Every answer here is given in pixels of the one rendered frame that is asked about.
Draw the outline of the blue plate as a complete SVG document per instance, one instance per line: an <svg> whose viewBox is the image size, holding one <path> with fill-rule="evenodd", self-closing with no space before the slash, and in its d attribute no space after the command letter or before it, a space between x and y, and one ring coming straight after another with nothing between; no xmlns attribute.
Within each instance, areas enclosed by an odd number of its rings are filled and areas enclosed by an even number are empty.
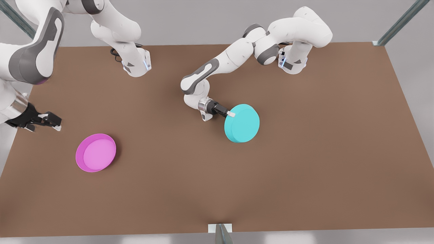
<svg viewBox="0 0 434 244"><path fill-rule="evenodd" d="M253 139L259 130L259 115L248 104L239 104L232 108L234 117L227 116L224 123L226 137L235 143L244 143Z"/></svg>

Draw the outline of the pink plate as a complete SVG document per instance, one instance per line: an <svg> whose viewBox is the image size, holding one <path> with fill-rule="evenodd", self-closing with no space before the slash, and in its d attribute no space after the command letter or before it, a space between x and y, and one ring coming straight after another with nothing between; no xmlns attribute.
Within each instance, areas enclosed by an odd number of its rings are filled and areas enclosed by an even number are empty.
<svg viewBox="0 0 434 244"><path fill-rule="evenodd" d="M75 159L78 167L86 172L98 172L107 168L115 158L116 145L107 134L93 134L78 146Z"/></svg>

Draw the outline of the silver frame post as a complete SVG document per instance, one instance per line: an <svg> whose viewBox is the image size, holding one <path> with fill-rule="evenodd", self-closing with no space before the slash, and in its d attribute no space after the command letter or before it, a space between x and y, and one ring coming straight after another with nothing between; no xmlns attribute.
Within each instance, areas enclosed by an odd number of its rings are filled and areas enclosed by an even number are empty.
<svg viewBox="0 0 434 244"><path fill-rule="evenodd" d="M416 0L411 7L390 27L390 29L373 46L385 46L395 35L417 15L431 0Z"/></svg>
<svg viewBox="0 0 434 244"><path fill-rule="evenodd" d="M232 224L208 224L208 233L215 233L215 244L234 244L230 233Z"/></svg>
<svg viewBox="0 0 434 244"><path fill-rule="evenodd" d="M3 12L14 24L16 24L31 39L35 37L36 31L31 25L20 16L6 0L0 0L0 11Z"/></svg>

